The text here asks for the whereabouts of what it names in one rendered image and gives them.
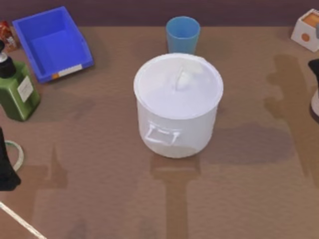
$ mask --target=red object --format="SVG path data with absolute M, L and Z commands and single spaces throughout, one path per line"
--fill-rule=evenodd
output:
M 0 39 L 5 43 L 7 51 L 17 50 L 17 43 L 7 21 L 0 21 Z

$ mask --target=brown table surface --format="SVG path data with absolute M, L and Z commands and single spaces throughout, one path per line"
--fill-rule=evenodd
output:
M 307 62 L 287 27 L 209 27 L 197 54 L 225 85 L 197 156 L 155 155 L 138 133 L 133 80 L 166 53 L 162 27 L 83 27 L 95 67 L 37 85 L 21 144 L 22 185 L 0 199 L 48 239 L 318 239 L 319 124 Z M 22 50 L 11 56 L 27 61 Z M 31 234 L 0 210 L 0 238 Z

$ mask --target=bottle label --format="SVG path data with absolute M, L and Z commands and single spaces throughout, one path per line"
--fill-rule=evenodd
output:
M 20 97 L 23 103 L 25 103 L 27 99 L 29 99 L 33 90 L 34 89 L 33 89 L 31 80 L 28 76 L 26 76 L 18 87 L 18 92 L 20 94 Z

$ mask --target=black bottle cap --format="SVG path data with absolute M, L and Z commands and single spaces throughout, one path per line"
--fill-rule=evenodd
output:
M 308 63 L 308 66 L 312 70 L 312 72 L 315 74 L 318 82 L 318 87 L 319 87 L 319 59 L 312 60 Z
M 0 77 L 1 78 L 10 78 L 15 75 L 16 68 L 11 57 L 2 53 L 4 50 L 5 44 L 0 40 Z
M 9 161 L 0 127 L 0 191 L 13 191 L 20 184 L 21 179 Z

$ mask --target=blue plastic bin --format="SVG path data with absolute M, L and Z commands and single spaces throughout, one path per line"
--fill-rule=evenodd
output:
M 15 20 L 13 25 L 40 83 L 94 64 L 85 39 L 65 7 Z

